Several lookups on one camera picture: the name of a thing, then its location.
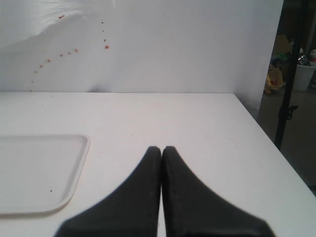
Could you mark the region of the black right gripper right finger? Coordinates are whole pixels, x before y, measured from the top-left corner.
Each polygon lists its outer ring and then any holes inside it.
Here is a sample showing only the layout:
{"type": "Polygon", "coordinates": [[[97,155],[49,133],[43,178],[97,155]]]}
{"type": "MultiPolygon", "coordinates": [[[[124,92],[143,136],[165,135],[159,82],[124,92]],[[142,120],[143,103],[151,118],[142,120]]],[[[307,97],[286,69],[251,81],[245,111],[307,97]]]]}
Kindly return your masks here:
{"type": "Polygon", "coordinates": [[[262,219],[209,189],[175,147],[162,153],[162,201],[168,237],[273,237],[262,219]]]}

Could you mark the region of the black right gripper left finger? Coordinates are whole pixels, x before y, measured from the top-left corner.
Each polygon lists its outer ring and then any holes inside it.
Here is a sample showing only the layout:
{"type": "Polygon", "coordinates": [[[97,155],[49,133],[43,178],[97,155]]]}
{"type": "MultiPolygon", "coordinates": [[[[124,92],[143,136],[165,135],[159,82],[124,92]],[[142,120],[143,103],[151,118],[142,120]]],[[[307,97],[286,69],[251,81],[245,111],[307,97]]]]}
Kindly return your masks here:
{"type": "Polygon", "coordinates": [[[161,152],[148,147],[143,158],[110,195],[64,221],[57,237],[155,237],[160,204],[161,152]]]}

